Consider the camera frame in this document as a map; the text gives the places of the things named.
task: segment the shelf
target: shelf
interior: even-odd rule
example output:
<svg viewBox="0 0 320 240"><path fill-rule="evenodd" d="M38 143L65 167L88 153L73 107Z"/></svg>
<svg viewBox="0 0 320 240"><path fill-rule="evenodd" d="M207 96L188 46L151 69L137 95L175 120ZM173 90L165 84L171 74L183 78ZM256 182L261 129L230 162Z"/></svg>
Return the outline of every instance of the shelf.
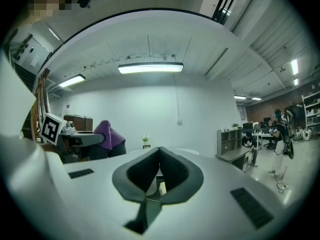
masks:
<svg viewBox="0 0 320 240"><path fill-rule="evenodd" d="M312 118L312 117L315 117L316 115L320 115L320 112L319 113L315 113L315 114L307 114L306 117L307 118Z"/></svg>
<svg viewBox="0 0 320 240"><path fill-rule="evenodd" d="M312 124L307 124L306 127L314 127L314 126L320 126L320 122L312 123Z"/></svg>
<svg viewBox="0 0 320 240"><path fill-rule="evenodd" d="M225 142L233 141L233 140L236 140L236 139L237 139L237 138L231 138L231 139L223 140L223 141L221 141L221 143L225 143Z"/></svg>
<svg viewBox="0 0 320 240"><path fill-rule="evenodd" d="M308 98L310 98L310 97L312 97L312 96L315 96L315 95L317 95L317 94L320 94L320 90L317 91L317 92L315 92L315 93L313 93L313 94L310 94L310 95L308 95L308 96L303 97L303 99L304 99L304 100L305 100L305 99L308 99Z"/></svg>
<svg viewBox="0 0 320 240"><path fill-rule="evenodd" d="M320 102L317 102L317 103L314 103L314 104L311 104L311 105L308 105L308 106L305 106L305 108L310 108L310 107L313 107L313 106L316 106L316 105L319 105Z"/></svg>

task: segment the fluorescent light fixture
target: fluorescent light fixture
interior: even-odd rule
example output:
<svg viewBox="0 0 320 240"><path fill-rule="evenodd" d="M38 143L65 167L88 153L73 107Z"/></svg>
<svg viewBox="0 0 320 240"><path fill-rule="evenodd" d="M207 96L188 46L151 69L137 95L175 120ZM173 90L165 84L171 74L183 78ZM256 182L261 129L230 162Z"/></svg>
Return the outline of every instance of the fluorescent light fixture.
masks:
<svg viewBox="0 0 320 240"><path fill-rule="evenodd" d="M222 12L226 13L226 15L228 15L228 16L231 14L231 11L229 11L229 10L227 10L225 8L222 9Z"/></svg>
<svg viewBox="0 0 320 240"><path fill-rule="evenodd" d="M180 62L142 62L118 66L121 74L139 72L181 72L184 68Z"/></svg>
<svg viewBox="0 0 320 240"><path fill-rule="evenodd" d="M293 75L299 72L297 59L294 59L293 61L291 61L291 67L292 67Z"/></svg>
<svg viewBox="0 0 320 240"><path fill-rule="evenodd" d="M239 100L245 100L247 97L243 97L243 96L234 96L235 99L239 99Z"/></svg>
<svg viewBox="0 0 320 240"><path fill-rule="evenodd" d="M74 85L76 83L82 82L84 81L86 78L82 75L82 74L77 74L71 78L69 78L68 80L62 82L59 84L60 87L67 87L70 85Z"/></svg>
<svg viewBox="0 0 320 240"><path fill-rule="evenodd" d="M48 29L49 29L49 30L51 31L51 33L55 36L55 38L60 41L60 39L56 36L56 34L55 34L50 28L48 28Z"/></svg>

